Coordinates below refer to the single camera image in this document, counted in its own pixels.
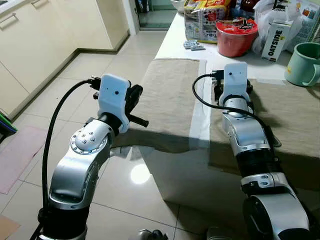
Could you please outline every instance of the snack bag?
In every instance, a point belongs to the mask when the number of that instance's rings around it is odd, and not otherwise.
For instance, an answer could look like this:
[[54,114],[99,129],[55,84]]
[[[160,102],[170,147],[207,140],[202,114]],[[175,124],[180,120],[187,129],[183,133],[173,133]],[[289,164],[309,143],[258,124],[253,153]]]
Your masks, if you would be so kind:
[[229,16],[230,2],[231,0],[186,0],[184,4],[186,38],[216,43],[216,23]]

